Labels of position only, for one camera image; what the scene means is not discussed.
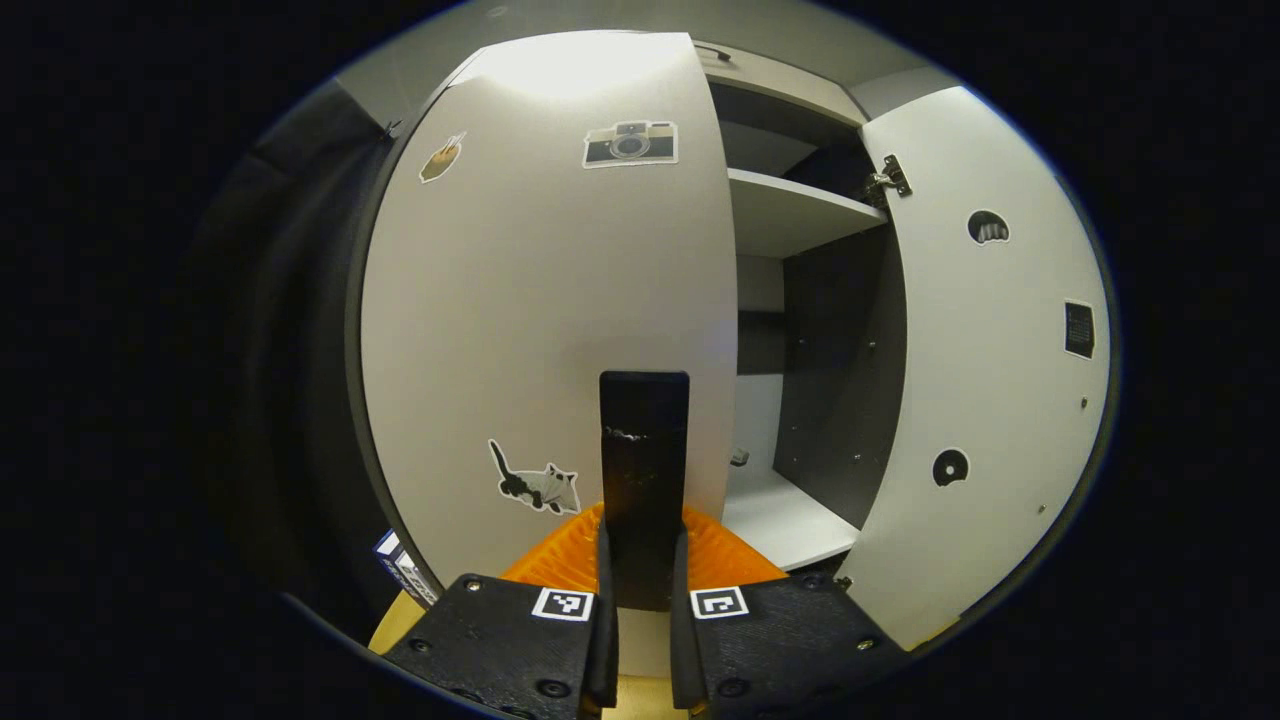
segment label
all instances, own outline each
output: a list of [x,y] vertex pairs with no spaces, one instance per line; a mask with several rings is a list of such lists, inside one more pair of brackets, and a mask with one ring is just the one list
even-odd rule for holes
[[591,601],[595,596],[589,592],[558,591],[543,588],[534,603],[532,615],[549,620],[567,620],[570,623],[586,623],[591,619]]
[[1093,359],[1093,307],[1078,300],[1066,301],[1066,348],[1085,360]]
[[750,614],[740,587],[694,591],[689,593],[689,600],[694,603],[694,618],[699,620]]
[[376,552],[378,555],[390,555],[396,552],[397,547],[399,547],[399,538],[396,537],[396,530],[387,530]]
[[399,557],[396,559],[396,566],[399,568],[401,573],[404,575],[404,579],[408,580],[411,585],[413,585],[413,589],[416,589],[419,594],[422,596],[422,600],[425,600],[430,605],[434,605],[435,601],[439,600],[435,596],[435,593],[431,592],[431,588],[426,585],[426,578],[424,578],[422,574],[419,573],[417,565],[413,564],[413,559],[410,557],[407,550],[401,551]]

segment black square sticker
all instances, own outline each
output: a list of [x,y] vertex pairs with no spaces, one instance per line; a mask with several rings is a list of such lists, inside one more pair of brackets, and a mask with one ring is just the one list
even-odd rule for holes
[[593,600],[595,596],[589,592],[543,588],[538,596],[538,603],[534,605],[534,615],[552,620],[586,623],[591,618]]
[[1066,301],[1066,351],[1093,359],[1093,307],[1084,302]]
[[694,618],[699,620],[748,614],[742,589],[737,587],[694,591],[689,593],[689,600],[694,603]]

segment fingerprint sticker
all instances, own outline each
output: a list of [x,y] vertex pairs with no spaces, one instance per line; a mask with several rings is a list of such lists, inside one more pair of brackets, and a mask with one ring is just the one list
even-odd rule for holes
[[444,141],[444,146],[436,150],[431,158],[428,159],[426,164],[422,165],[422,172],[419,173],[419,177],[422,179],[422,184],[439,178],[453,167],[458,155],[462,154],[462,138],[466,137],[466,135],[467,132],[462,131],[458,135],[451,136]]

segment open cabinet door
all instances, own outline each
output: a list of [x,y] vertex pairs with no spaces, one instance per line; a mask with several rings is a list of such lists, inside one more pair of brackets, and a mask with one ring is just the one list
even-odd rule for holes
[[886,190],[908,350],[884,479],[841,571],[913,648],[1009,575],[1076,487],[1103,416],[1111,319],[1053,170],[969,91],[860,132],[911,188]]
[[718,518],[733,227],[689,36],[488,47],[406,132],[360,348],[372,445],[419,561],[445,585],[500,575],[603,498],[604,370],[689,374],[685,502]]

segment orange gripper pad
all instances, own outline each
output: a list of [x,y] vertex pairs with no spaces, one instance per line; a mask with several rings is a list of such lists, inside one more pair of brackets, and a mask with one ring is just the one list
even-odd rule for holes
[[[596,591],[595,536],[604,514],[598,502],[543,538],[502,579],[570,591]],[[690,507],[681,514],[689,533],[689,589],[745,585],[786,578],[724,525]]]

